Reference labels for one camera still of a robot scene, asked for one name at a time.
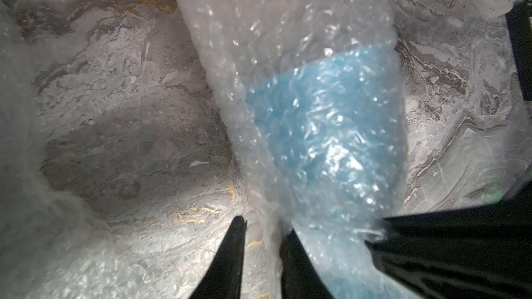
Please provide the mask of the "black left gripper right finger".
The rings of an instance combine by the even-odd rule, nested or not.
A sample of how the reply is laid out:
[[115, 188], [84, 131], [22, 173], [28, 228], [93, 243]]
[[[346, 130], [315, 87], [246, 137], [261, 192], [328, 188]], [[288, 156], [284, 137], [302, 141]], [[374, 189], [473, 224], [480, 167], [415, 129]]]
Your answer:
[[294, 229], [284, 237], [279, 254], [282, 261], [282, 299], [333, 298], [315, 271]]

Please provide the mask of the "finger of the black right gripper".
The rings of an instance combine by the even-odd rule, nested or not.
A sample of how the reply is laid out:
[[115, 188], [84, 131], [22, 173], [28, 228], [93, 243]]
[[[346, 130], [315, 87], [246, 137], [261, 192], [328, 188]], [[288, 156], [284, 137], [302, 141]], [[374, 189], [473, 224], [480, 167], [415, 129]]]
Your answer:
[[527, 239], [389, 238], [365, 243], [375, 268], [422, 298], [530, 298]]
[[484, 206], [382, 220], [394, 235], [436, 239], [531, 239], [531, 201], [510, 199]]

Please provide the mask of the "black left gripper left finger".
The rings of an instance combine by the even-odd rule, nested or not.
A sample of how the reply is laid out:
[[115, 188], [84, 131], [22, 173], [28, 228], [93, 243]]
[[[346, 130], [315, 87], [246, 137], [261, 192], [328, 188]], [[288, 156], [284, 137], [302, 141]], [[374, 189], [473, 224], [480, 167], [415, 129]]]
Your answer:
[[190, 298], [241, 297], [246, 229], [243, 216], [233, 218], [210, 267]]

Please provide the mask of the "bubble orange glass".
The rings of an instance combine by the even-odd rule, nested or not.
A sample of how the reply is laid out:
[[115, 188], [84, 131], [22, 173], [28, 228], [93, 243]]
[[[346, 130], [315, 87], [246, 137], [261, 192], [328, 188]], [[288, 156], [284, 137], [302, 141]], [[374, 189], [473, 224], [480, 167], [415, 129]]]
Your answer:
[[122, 180], [145, 13], [166, 0], [1, 0], [1, 297], [160, 298], [94, 202]]

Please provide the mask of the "bubble blue glass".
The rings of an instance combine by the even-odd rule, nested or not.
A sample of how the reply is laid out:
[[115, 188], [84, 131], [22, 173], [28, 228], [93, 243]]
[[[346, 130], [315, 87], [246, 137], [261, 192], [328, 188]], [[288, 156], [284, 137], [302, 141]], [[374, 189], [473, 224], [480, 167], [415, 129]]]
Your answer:
[[295, 230], [336, 298], [408, 298], [365, 239], [405, 198], [407, 124], [390, 0], [177, 0], [263, 228], [281, 295]]

